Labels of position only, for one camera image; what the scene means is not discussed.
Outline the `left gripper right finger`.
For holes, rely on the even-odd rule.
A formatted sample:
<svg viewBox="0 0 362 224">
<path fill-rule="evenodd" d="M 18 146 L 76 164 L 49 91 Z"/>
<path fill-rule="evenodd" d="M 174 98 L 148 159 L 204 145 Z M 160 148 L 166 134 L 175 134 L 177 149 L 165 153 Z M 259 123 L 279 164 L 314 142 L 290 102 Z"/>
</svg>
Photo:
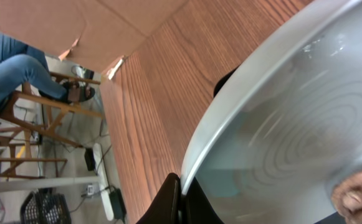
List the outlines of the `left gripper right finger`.
<svg viewBox="0 0 362 224">
<path fill-rule="evenodd" d="M 185 223 L 224 224 L 211 207 L 196 178 L 191 182 L 185 196 Z"/>
</svg>

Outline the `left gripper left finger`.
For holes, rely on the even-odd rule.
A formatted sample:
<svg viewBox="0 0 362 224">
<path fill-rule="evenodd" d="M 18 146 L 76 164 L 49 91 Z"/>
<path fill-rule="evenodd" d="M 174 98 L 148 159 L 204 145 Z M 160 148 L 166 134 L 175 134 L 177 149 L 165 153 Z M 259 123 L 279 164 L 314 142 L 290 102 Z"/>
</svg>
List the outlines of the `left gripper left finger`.
<svg viewBox="0 0 362 224">
<path fill-rule="evenodd" d="M 179 198 L 180 178 L 170 173 L 137 224 L 177 224 Z"/>
</svg>

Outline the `grey plate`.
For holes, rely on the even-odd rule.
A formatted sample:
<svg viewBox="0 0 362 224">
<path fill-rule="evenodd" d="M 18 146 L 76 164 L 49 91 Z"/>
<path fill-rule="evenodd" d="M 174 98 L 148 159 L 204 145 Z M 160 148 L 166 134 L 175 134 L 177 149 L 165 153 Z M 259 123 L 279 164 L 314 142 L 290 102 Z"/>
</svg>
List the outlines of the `grey plate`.
<svg viewBox="0 0 362 224">
<path fill-rule="evenodd" d="M 362 1 L 313 1 L 243 61 L 186 150 L 224 223 L 343 223 L 331 193 L 362 170 Z"/>
</svg>

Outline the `brown food scrap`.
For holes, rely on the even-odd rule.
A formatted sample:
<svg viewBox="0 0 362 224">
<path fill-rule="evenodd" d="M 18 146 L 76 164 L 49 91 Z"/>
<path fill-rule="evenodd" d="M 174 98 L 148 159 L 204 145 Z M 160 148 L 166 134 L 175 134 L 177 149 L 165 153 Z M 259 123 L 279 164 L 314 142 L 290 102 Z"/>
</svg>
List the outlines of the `brown food scrap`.
<svg viewBox="0 0 362 224">
<path fill-rule="evenodd" d="M 349 224 L 362 224 L 362 171 L 342 180 L 332 191 L 331 202 Z"/>
</svg>

